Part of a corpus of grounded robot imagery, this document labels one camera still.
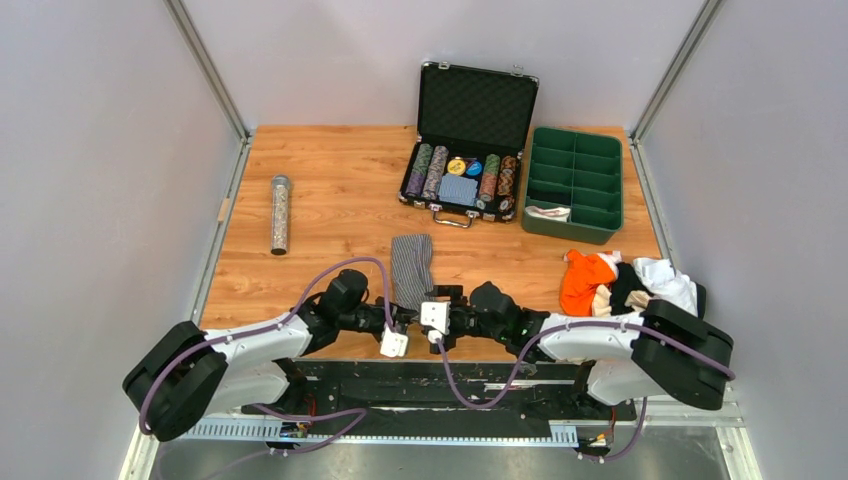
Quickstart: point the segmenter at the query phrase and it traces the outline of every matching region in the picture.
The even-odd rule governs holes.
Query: wooden table
[[[621,128],[579,128],[613,135]],[[624,149],[624,227],[603,247],[533,235],[511,224],[476,220],[470,229],[437,225],[430,211],[397,200],[415,143],[414,127],[260,127],[253,143],[201,321],[231,328],[280,315],[297,302],[318,273],[355,256],[374,256],[390,268],[391,239],[428,233],[436,284],[462,284],[466,295],[486,280],[520,306],[561,311],[559,287],[571,248],[584,253],[620,250],[625,257],[659,256],[630,151]],[[288,175],[290,253],[270,253],[271,178]],[[382,295],[375,265],[352,265],[368,276],[372,297]],[[324,290],[330,275],[315,291]],[[426,338],[410,328],[409,359],[438,360]],[[317,358],[383,358],[373,337],[342,332]],[[493,340],[463,338],[452,360],[515,361]]]

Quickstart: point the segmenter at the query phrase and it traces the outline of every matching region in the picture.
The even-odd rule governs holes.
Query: yellow chip
[[[465,173],[465,162],[459,158],[454,158],[448,163],[448,173],[462,175]]]

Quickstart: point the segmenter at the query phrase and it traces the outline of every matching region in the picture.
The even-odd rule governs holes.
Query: poker chip case
[[[475,218],[512,221],[538,90],[539,79],[518,66],[496,72],[424,62],[418,139],[398,191],[401,203],[431,210],[437,223],[464,228]],[[468,201],[471,191],[473,202]],[[440,212],[468,219],[447,220]]]

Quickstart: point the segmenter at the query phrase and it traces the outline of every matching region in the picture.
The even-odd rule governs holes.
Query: white wall
[[[632,126],[703,0],[187,0],[245,121],[414,124],[424,60],[540,77],[534,122]]]
[[[235,136],[160,1],[4,2],[0,65],[0,476],[114,479]]]
[[[844,1],[729,0],[645,145],[767,479],[845,478]]]

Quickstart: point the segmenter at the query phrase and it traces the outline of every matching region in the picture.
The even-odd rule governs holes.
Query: pile of clothes
[[[697,284],[669,260],[637,258],[629,264],[617,251],[584,256],[577,250],[570,250],[565,260],[569,266],[559,303],[566,315],[623,315],[642,311],[658,298],[698,316]]]

